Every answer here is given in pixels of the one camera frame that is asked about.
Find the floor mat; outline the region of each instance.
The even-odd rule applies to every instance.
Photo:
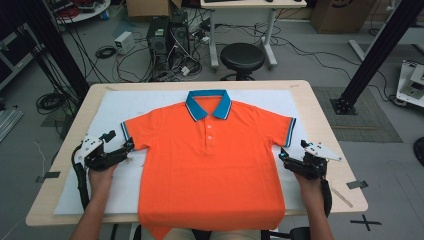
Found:
[[[338,99],[345,88],[313,87],[313,91],[338,141],[402,143],[372,93],[365,89],[354,105],[357,115],[337,115],[330,99]]]

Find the wooden table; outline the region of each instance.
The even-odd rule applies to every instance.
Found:
[[[277,60],[275,59],[274,52],[271,49],[270,39],[272,29],[274,27],[275,15],[277,8],[301,8],[306,7],[306,2],[301,0],[296,2],[294,0],[273,0],[272,2],[267,2],[265,0],[241,0],[241,1],[228,1],[228,2],[214,2],[214,3],[205,3],[205,0],[201,0],[202,8],[211,9],[210,12],[210,39],[209,39],[209,52],[211,59],[212,68],[218,68],[218,54],[216,51],[215,44],[215,23],[216,19],[214,18],[215,9],[240,9],[240,8],[263,8],[270,9],[268,16],[268,26],[266,30],[265,37],[262,38],[262,45],[265,50],[265,55],[268,59],[270,67],[277,66]]]
[[[69,130],[65,141],[52,165],[51,172],[60,172],[59,178],[46,179],[26,218],[29,226],[51,226],[76,224],[80,215],[55,215],[54,210],[62,193],[71,166],[72,151],[81,143],[107,91],[149,91],[149,90],[192,90],[192,89],[234,89],[234,90],[289,90],[292,94],[308,140],[323,142],[343,159],[345,156],[334,136],[325,115],[308,82],[303,80],[284,81],[226,81],[226,82],[173,82],[173,83],[119,83],[96,84],[90,88],[78,115]],[[331,161],[328,165],[327,179],[333,192],[332,213],[362,212],[368,207],[359,188],[349,189],[348,182],[355,177],[346,160]],[[303,212],[287,211],[286,215],[302,215]],[[105,216],[104,222],[138,222],[137,214],[114,214]]]

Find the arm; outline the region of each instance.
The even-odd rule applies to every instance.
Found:
[[[90,170],[89,178],[91,185],[91,200],[87,205],[84,214],[78,222],[71,240],[96,240],[99,237],[102,226],[103,214],[109,198],[109,191],[112,185],[113,171],[117,165],[108,168],[103,172]]]
[[[311,240],[334,239],[324,213],[320,180],[307,180],[298,174],[295,176],[300,184],[300,192],[308,213]]]

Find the black pole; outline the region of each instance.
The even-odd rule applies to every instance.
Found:
[[[365,56],[352,81],[336,102],[337,113],[349,113],[387,56],[415,22],[424,8],[423,0],[402,0]]]
[[[55,19],[51,19],[46,6],[40,0],[17,0],[15,4],[68,80],[80,105],[88,93],[89,85],[54,26],[52,21]]]

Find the shirt sleeve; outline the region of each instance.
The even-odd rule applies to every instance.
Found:
[[[126,140],[133,138],[134,149],[150,147],[158,137],[163,119],[163,110],[155,109],[144,115],[121,123]]]
[[[261,108],[257,108],[256,111],[262,134],[273,144],[290,147],[296,118],[282,116]]]

